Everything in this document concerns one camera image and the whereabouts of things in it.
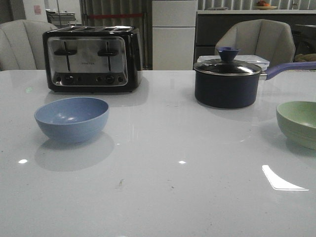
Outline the blue bowl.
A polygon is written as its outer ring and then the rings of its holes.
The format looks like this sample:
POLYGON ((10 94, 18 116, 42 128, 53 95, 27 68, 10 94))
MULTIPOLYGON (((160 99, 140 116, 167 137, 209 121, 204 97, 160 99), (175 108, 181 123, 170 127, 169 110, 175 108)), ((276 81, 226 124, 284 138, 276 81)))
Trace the blue bowl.
POLYGON ((63 143, 79 143, 103 130, 109 117, 109 105, 94 97, 72 97, 38 108, 34 117, 48 138, 63 143))

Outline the green bowl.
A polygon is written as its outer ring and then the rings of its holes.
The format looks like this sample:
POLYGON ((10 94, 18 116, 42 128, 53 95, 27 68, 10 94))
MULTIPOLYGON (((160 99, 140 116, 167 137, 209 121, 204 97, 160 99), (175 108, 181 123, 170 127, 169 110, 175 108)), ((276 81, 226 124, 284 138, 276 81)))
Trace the green bowl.
POLYGON ((316 103, 290 101, 276 108, 277 123, 282 133, 291 141, 309 148, 316 148, 316 103))

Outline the dark blue saucepan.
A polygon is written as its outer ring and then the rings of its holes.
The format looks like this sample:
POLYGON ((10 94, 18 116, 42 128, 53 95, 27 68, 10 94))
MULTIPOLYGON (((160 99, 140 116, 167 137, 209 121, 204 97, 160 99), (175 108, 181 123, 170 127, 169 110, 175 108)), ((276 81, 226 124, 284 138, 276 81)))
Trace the dark blue saucepan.
POLYGON ((315 68, 315 62, 295 62, 283 63, 250 76, 215 76, 195 71, 195 97, 199 102, 215 108, 244 108, 255 102, 261 75, 265 76, 265 80, 270 80, 283 71, 315 68))

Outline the glass pot lid blue knob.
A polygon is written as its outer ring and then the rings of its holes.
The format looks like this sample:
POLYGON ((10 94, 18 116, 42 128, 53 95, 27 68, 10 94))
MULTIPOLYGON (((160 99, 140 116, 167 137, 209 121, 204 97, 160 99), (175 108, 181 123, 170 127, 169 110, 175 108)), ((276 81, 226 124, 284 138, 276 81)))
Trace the glass pot lid blue knob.
POLYGON ((217 48, 219 59, 208 59, 196 62, 193 69, 200 73, 215 76, 250 76, 261 73, 260 66, 236 60, 239 48, 223 46, 217 48))

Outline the black chrome four-slot toaster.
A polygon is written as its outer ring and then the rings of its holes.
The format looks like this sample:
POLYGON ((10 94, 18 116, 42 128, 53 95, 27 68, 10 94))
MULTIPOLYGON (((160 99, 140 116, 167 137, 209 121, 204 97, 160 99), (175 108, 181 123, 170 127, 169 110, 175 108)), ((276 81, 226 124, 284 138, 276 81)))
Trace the black chrome four-slot toaster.
POLYGON ((141 82, 136 27, 69 26, 42 38, 47 84, 54 92, 131 92, 141 82))

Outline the white refrigerator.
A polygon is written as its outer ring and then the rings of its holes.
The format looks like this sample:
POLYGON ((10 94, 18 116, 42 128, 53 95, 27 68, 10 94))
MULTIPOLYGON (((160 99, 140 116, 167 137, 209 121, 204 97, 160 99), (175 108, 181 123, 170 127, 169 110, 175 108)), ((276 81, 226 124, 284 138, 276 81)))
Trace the white refrigerator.
POLYGON ((153 70, 191 70, 197 0, 152 1, 153 70))

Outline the red barrier tape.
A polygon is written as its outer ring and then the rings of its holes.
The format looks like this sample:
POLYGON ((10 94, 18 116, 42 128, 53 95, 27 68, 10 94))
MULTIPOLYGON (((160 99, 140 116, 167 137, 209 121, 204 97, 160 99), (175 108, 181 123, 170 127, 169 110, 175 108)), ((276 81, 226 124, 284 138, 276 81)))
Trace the red barrier tape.
POLYGON ((109 15, 88 15, 89 19, 107 19, 107 18, 135 18, 142 17, 143 13, 131 13, 131 14, 109 14, 109 15))

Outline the clear plastic container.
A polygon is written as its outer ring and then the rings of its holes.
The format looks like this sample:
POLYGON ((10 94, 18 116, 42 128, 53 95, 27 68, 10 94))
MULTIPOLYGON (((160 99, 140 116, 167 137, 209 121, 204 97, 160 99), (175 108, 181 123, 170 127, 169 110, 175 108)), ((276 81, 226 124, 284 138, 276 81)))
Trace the clear plastic container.
MULTIPOLYGON (((197 59, 197 62, 210 60, 210 59, 220 59, 220 56, 219 55, 202 55, 197 59)), ((265 71, 270 65, 270 62, 268 60, 263 59, 256 55, 237 55, 235 59, 258 65, 262 68, 263 71, 265 71)))

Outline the metal cart background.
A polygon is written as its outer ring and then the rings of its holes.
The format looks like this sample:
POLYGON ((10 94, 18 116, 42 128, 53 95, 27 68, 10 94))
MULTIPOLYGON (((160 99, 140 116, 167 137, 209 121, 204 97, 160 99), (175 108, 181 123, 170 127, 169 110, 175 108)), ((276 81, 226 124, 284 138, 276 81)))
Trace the metal cart background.
POLYGON ((50 9, 46 10, 48 23, 58 28, 63 28, 76 23, 76 16, 73 12, 55 12, 50 9))

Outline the fruit plate on counter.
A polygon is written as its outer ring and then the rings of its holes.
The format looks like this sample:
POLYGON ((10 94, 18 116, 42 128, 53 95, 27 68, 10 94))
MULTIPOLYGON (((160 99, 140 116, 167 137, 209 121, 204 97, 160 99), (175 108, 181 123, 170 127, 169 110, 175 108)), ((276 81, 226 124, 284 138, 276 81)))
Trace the fruit plate on counter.
POLYGON ((259 0, 255 3, 255 7, 258 10, 274 10, 277 9, 277 6, 271 6, 270 3, 267 3, 265 0, 259 0))

